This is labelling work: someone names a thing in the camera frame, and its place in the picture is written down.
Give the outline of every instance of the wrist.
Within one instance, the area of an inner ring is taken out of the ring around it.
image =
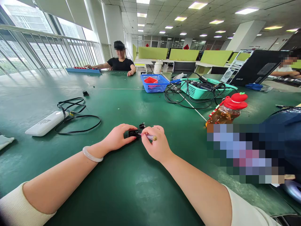
[[[103,158],[110,150],[104,145],[104,143],[99,142],[93,144],[87,148],[87,151],[96,158]]]

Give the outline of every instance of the black hair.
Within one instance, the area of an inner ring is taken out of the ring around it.
[[[298,59],[301,59],[301,48],[294,49],[289,54],[290,57],[297,57]]]
[[[122,41],[115,41],[114,42],[114,49],[115,50],[125,50],[125,46]]]

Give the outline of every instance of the blue plastic basket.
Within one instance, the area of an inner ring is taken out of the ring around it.
[[[162,93],[165,91],[167,85],[170,84],[170,81],[160,74],[142,74],[140,77],[147,93]],[[148,77],[157,79],[158,83],[145,83],[144,80]]]

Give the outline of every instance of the plastic bottle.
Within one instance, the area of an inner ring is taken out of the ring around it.
[[[245,93],[235,93],[232,97],[226,96],[209,115],[206,127],[207,124],[231,124],[240,115],[240,110],[248,106],[245,102],[247,98]]]

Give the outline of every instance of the hand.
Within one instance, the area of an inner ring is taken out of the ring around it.
[[[130,130],[137,129],[135,126],[129,124],[121,124],[112,129],[112,131],[101,142],[89,147],[87,150],[94,157],[102,158],[110,151],[117,150],[122,146],[131,143],[136,137],[123,138],[123,134]]]
[[[133,71],[129,71],[129,72],[128,72],[128,76],[132,76],[133,74],[134,74]]]
[[[157,140],[150,143],[145,134],[157,136]],[[164,129],[161,126],[146,127],[141,133],[141,139],[147,152],[155,160],[163,163],[173,156],[169,148],[167,138],[164,134]]]

